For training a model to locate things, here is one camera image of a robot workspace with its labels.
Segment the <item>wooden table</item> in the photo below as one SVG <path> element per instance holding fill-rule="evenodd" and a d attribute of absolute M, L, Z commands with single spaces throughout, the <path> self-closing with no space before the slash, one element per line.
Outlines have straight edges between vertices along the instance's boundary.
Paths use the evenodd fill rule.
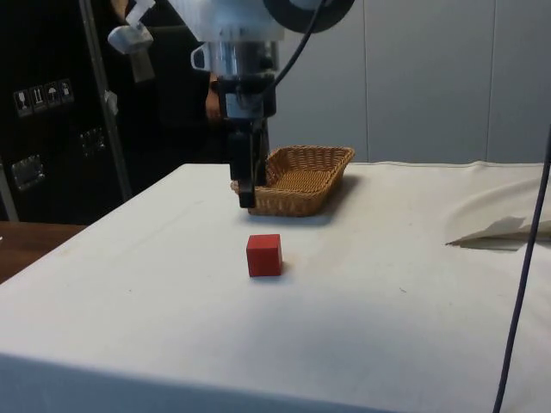
<path fill-rule="evenodd" d="M 0 284 L 56 249 L 85 227 L 0 222 Z"/>

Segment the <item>white cloth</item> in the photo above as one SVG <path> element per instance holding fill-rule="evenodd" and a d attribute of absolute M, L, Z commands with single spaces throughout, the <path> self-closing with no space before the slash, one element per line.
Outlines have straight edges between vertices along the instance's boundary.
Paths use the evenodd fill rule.
<path fill-rule="evenodd" d="M 491 411 L 522 251 L 447 231 L 540 174 L 351 165 L 322 215 L 275 219 L 238 209 L 227 167 L 185 166 L 0 286 L 0 411 Z M 248 236 L 268 233 L 286 274 L 250 280 Z M 536 255 L 504 411 L 551 405 Z"/>

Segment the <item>wicker basket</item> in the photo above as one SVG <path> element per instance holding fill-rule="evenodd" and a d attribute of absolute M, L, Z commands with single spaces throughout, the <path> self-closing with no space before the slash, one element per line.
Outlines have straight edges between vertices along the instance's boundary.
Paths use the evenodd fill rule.
<path fill-rule="evenodd" d="M 253 215 L 307 217 L 315 215 L 354 157 L 350 148 L 288 146 L 268 158 L 268 186 L 257 187 Z M 238 185 L 232 182 L 238 193 Z"/>

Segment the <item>black cable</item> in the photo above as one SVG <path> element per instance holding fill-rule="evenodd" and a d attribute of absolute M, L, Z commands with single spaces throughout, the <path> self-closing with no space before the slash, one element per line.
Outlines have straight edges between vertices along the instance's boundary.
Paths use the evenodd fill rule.
<path fill-rule="evenodd" d="M 545 155 L 545 162 L 543 164 L 540 191 L 537 195 L 536 211 L 534 212 L 534 218 L 532 220 L 532 226 L 530 228 L 530 234 L 528 237 L 528 246 L 526 247 L 526 254 L 524 256 L 523 271 L 520 276 L 520 285 L 518 286 L 517 302 L 515 303 L 515 310 L 513 312 L 511 327 L 509 329 L 509 337 L 507 338 L 507 347 L 505 349 L 503 370 L 501 371 L 501 380 L 499 381 L 498 395 L 496 397 L 496 403 L 493 406 L 493 413 L 499 413 L 501 411 L 501 404 L 503 403 L 503 397 L 505 395 L 505 387 L 507 386 L 507 378 L 509 377 L 509 367 L 511 366 L 513 346 L 515 345 L 515 336 L 517 335 L 518 320 L 520 319 L 520 313 L 523 309 L 524 293 L 526 291 L 526 284 L 528 282 L 528 273 L 530 270 L 530 264 L 532 263 L 532 254 L 534 253 L 534 245 L 536 244 L 537 232 L 540 226 L 540 218 L 542 217 L 543 202 L 545 201 L 545 194 L 548 188 L 550 170 L 551 129 L 549 131 L 548 148 Z"/>
<path fill-rule="evenodd" d="M 256 107 L 264 100 L 266 99 L 266 96 L 268 96 L 270 93 L 272 93 L 277 86 L 279 86 L 279 83 L 282 82 L 282 80 L 285 78 L 285 76 L 293 69 L 294 64 L 297 62 L 299 57 L 301 56 L 302 52 L 304 52 L 304 49 L 306 48 L 306 45 L 308 44 L 308 41 L 310 40 L 310 37 L 312 37 L 313 31 L 316 28 L 316 24 L 318 24 L 318 18 L 319 14 L 321 13 L 321 10 L 324 8 L 325 4 L 328 0 L 320 0 L 319 6 L 316 8 L 316 11 L 313 14 L 312 21 L 310 22 L 310 25 L 308 26 L 308 29 L 304 33 L 304 36 L 302 37 L 302 40 L 300 41 L 300 44 L 296 48 L 296 50 L 293 53 L 293 56 L 291 56 L 291 59 L 287 62 L 285 67 L 280 71 L 279 75 L 274 79 L 274 82 L 272 82 L 265 90 L 262 92 L 260 98 L 252 105 L 252 107 Z"/>

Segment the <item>person's arm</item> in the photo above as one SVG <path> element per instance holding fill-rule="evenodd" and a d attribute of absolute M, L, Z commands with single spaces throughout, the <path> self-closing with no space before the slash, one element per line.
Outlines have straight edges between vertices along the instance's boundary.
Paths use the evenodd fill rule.
<path fill-rule="evenodd" d="M 111 6 L 119 21 L 124 22 L 127 19 L 128 0 L 111 0 Z"/>
<path fill-rule="evenodd" d="M 220 120 L 222 120 L 222 113 L 220 112 L 220 99 L 218 97 L 218 94 L 210 87 L 211 83 L 215 82 L 216 80 L 216 75 L 211 73 L 210 80 L 208 81 L 207 101 L 205 102 L 207 118 L 211 122 L 219 122 Z"/>

